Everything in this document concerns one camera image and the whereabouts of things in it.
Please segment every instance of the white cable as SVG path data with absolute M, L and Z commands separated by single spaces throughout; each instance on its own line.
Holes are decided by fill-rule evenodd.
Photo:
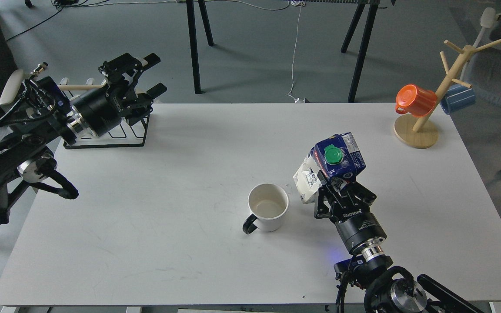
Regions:
M 302 7 L 306 6 L 307 4 L 304 1 L 291 0 L 291 5 L 294 7 L 302 8 Z
M 284 6 L 283 8 L 279 8 L 279 9 L 269 9 L 269 8 L 257 7 L 257 6 L 255 6 L 254 4 L 250 4 L 250 3 L 243 2 L 243 1 L 239 1 L 239 0 L 204 0 L 204 1 L 205 1 L 205 2 L 213 2 L 213 1 L 239 2 L 239 3 L 246 4 L 247 6 L 255 7 L 255 8 L 258 8 L 258 9 L 261 9 L 261 10 L 268 10 L 268 11 L 278 11 L 278 10 L 283 10 L 283 9 L 286 9 L 286 8 L 289 6 L 289 2 L 287 2 L 287 5 L 286 5 L 286 6 Z
M 102 4 L 84 4 L 82 6 L 79 6 L 79 8 L 112 6 L 114 4 L 156 4 L 156 3 L 170 3 L 170 2 L 176 2 L 176 1 L 167 0 L 167 1 L 152 1 L 152 2 L 114 2 L 114 3 L 102 3 Z
M 293 73 L 294 73 L 294 67 L 295 67 L 295 52 L 297 51 L 297 40 L 299 38 L 299 21 L 301 20 L 301 9 L 302 9 L 302 6 L 299 7 L 299 17 L 297 18 L 297 34 L 295 36 L 295 48 L 293 50 L 293 63 L 291 64 L 291 89 L 289 91 L 289 93 L 287 93 L 287 95 L 289 97 L 292 97 L 293 100 L 295 101 L 295 103 L 297 103 L 297 101 L 299 101 L 298 98 L 295 99 L 295 97 L 293 97 L 293 87 L 295 86 L 295 79 L 294 79 L 294 76 L 293 76 Z
M 258 8 L 258 9 L 261 9 L 261 10 L 269 10 L 269 11 L 284 10 L 284 9 L 286 9 L 290 5 L 290 3 L 288 2 L 287 5 L 284 6 L 283 8 L 269 9 L 269 8 L 262 8 L 262 7 L 259 7 L 259 6 L 255 6 L 254 4 L 243 2 L 243 1 L 240 1 L 240 0 L 205 0 L 205 1 L 206 2 L 211 2 L 211 1 L 239 2 L 239 3 L 242 3 L 242 4 L 246 4 L 247 6 L 255 7 L 255 8 Z M 145 1 L 145 2 L 114 2 L 114 3 L 103 3 L 103 4 L 83 4 L 82 6 L 77 6 L 76 8 L 112 6 L 114 4 L 156 4 L 156 3 L 172 3 L 172 2 L 176 2 L 176 1 L 175 0 L 166 0 L 166 1 L 157 1 L 157 2 L 156 1 L 152 1 L 152 2 Z

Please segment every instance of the blue carton label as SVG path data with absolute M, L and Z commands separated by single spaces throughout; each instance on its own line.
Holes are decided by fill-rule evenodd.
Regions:
M 337 164 L 330 164 L 326 161 L 326 148 L 330 145 L 342 152 L 341 160 Z M 342 190 L 347 182 L 355 181 L 357 175 L 366 168 L 364 159 L 351 133 L 336 133 L 334 136 L 320 141 L 312 148 L 311 155 L 336 191 Z

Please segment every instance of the black mug handle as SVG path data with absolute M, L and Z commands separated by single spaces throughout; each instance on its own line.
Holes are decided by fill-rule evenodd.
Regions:
M 256 215 L 251 214 L 247 218 L 247 220 L 245 220 L 245 222 L 243 223 L 243 232 L 245 232 L 245 234 L 250 234 L 254 232 L 254 230 L 256 230 L 257 227 L 255 224 L 253 224 L 256 219 Z

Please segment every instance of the wooden mug tree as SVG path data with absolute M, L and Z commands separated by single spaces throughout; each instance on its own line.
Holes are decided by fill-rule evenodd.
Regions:
M 442 58 L 442 63 L 444 64 L 444 70 L 446 71 L 446 77 L 444 77 L 444 80 L 435 92 L 437 95 L 436 105 L 424 117 L 414 117 L 411 114 L 405 114 L 398 117 L 394 123 L 394 133 L 396 136 L 401 141 L 414 148 L 426 149 L 433 146 L 438 141 L 438 130 L 434 123 L 428 121 L 430 115 L 432 115 L 438 106 L 438 103 L 440 103 L 440 100 L 442 100 L 452 83 L 459 83 L 467 88 L 471 88 L 471 84 L 456 79 L 461 72 L 461 69 L 463 69 L 463 66 L 469 61 L 469 59 L 471 59 L 471 56 L 481 50 L 493 47 L 499 43 L 501 43 L 501 39 L 478 48 L 467 44 L 463 47 L 463 49 L 461 49 L 448 40 L 444 41 L 444 44 L 459 52 L 459 56 L 451 68 L 449 68 L 444 52 L 440 52 L 440 57 Z

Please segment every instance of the white table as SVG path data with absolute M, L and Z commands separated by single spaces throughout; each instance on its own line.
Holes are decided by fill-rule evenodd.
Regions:
M 469 301 L 501 300 L 501 220 L 450 117 L 433 147 L 393 134 L 391 103 L 157 104 L 144 148 L 58 149 L 77 200 L 40 192 L 0 279 L 0 305 L 333 303 L 335 227 L 292 180 L 316 142 L 353 133 L 395 265 Z M 241 230 L 247 195 L 290 196 L 275 232 Z M 346 301 L 364 291 L 349 288 Z

